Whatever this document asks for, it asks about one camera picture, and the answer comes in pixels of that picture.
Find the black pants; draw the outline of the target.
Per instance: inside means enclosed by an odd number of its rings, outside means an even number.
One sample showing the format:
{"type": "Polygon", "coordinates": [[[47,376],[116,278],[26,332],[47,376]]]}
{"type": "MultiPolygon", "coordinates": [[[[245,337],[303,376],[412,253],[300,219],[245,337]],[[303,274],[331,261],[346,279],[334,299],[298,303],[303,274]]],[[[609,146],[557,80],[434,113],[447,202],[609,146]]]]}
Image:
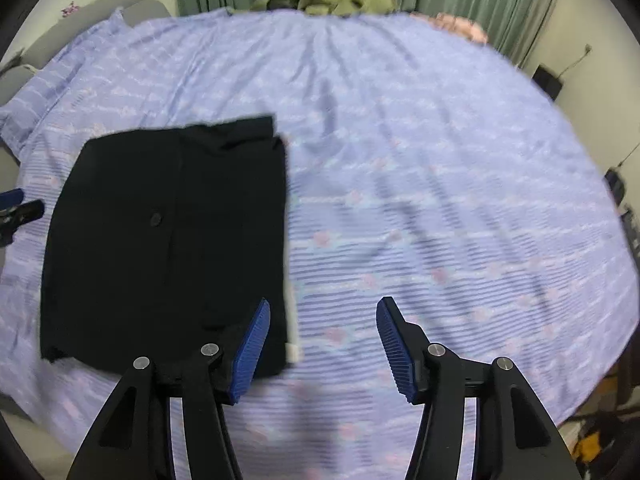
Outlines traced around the black pants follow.
{"type": "Polygon", "coordinates": [[[88,141],[51,217],[43,359],[115,374],[137,356],[178,360],[266,300],[255,374],[279,374],[285,204],[285,147],[269,116],[88,141]]]}

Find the blue patterned bed sheet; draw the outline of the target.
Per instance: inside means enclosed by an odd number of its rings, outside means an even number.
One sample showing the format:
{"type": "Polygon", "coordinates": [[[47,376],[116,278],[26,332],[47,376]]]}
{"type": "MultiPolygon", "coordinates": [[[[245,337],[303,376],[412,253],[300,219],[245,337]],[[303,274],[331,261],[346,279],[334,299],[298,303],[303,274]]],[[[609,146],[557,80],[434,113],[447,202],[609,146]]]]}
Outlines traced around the blue patterned bed sheet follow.
{"type": "Polygon", "coordinates": [[[384,296],[459,356],[512,359],[555,422],[577,411],[638,325],[636,266],[570,123],[490,47],[403,13],[148,21],[79,72],[17,183],[53,205],[89,139],[262,114],[288,147],[303,356],[228,411],[245,478],[404,476],[420,412],[384,296]]]}

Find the purple toy on headboard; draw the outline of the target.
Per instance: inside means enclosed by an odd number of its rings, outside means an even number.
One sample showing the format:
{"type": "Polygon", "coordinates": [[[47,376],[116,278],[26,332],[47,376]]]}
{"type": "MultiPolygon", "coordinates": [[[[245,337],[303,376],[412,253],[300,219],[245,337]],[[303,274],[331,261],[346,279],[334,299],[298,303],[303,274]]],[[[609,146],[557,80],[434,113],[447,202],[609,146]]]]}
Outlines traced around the purple toy on headboard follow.
{"type": "Polygon", "coordinates": [[[80,9],[80,6],[78,6],[78,4],[72,1],[68,6],[66,6],[61,10],[62,18],[67,18],[68,16],[70,16],[70,14],[73,14],[79,9],[80,9]]]}

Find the grey upholstered headboard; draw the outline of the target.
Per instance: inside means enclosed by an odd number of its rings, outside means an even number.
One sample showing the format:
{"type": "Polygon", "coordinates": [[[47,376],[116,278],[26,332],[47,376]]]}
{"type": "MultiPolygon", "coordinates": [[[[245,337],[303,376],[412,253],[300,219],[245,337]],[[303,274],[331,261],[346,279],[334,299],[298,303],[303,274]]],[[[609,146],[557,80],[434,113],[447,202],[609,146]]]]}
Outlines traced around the grey upholstered headboard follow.
{"type": "Polygon", "coordinates": [[[61,18],[29,48],[16,52],[1,67],[1,105],[6,105],[66,44],[117,9],[122,9],[122,17],[130,27],[170,17],[166,6],[158,0],[96,0],[82,6],[68,18],[61,18]]]}

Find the blue patterned pillow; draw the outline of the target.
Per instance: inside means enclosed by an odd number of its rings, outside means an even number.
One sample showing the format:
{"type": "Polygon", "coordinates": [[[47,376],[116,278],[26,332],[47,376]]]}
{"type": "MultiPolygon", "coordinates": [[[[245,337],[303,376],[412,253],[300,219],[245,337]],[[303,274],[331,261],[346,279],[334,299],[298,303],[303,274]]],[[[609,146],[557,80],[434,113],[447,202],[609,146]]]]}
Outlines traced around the blue patterned pillow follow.
{"type": "Polygon", "coordinates": [[[1,140],[19,162],[23,160],[22,151],[29,144],[29,138],[79,72],[129,29],[120,6],[106,20],[93,25],[65,46],[2,105],[1,140]]]}

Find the pink floral garment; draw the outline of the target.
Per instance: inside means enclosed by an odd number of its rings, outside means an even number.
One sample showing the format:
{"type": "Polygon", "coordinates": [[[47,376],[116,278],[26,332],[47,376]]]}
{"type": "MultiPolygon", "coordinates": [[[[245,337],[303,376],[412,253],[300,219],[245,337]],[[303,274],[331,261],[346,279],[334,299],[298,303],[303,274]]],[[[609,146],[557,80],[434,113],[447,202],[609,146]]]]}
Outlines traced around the pink floral garment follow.
{"type": "Polygon", "coordinates": [[[431,16],[419,12],[411,12],[410,15],[413,18],[427,22],[436,29],[446,30],[446,32],[474,42],[474,44],[488,44],[489,42],[484,28],[468,18],[447,13],[431,16]]]}

